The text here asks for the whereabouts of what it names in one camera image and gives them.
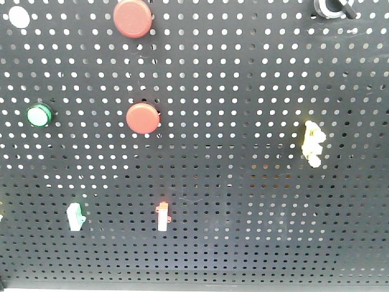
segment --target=black pegboard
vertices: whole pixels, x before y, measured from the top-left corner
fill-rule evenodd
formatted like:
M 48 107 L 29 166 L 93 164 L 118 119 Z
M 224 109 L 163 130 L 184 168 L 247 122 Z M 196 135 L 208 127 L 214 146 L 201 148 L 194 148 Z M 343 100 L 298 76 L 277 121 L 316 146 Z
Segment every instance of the black pegboard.
M 5 287 L 387 287 L 388 1 L 356 1 L 352 21 L 307 0 L 154 0 L 137 40 L 116 3 L 0 1 Z M 162 119 L 146 136 L 125 124 L 142 99 Z M 48 127 L 26 121 L 37 101 Z M 319 169 L 308 119 L 328 135 Z

